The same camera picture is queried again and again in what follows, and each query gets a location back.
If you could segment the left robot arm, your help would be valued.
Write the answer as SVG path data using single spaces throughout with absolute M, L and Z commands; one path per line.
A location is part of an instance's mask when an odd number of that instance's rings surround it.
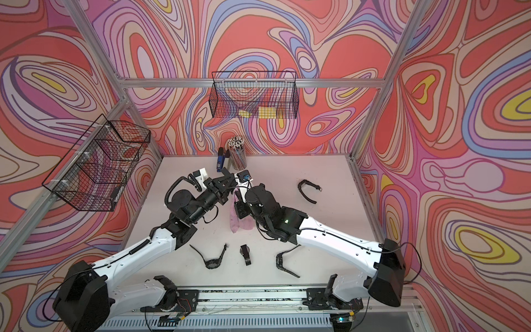
M 236 174 L 222 170 L 210 178 L 205 169 L 178 178 L 168 189 L 164 205 L 170 216 L 142 241 L 110 257 L 73 264 L 56 289 L 52 308 L 70 331 L 96 331 L 109 318 L 141 307 L 164 311 L 178 304 L 177 286 L 162 275 L 151 282 L 121 288 L 141 268 L 184 246 L 207 212 L 225 204 L 241 184 Z

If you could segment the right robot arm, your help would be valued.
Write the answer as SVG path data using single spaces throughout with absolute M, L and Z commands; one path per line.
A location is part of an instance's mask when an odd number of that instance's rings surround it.
M 355 274 L 331 275 L 322 299 L 311 306 L 355 308 L 361 297 L 401 306 L 406 263 L 400 244 L 364 240 L 328 227 L 303 211 L 281 206 L 263 184 L 238 185 L 235 192 L 237 215 L 252 217 L 267 240 L 318 248 L 357 268 Z

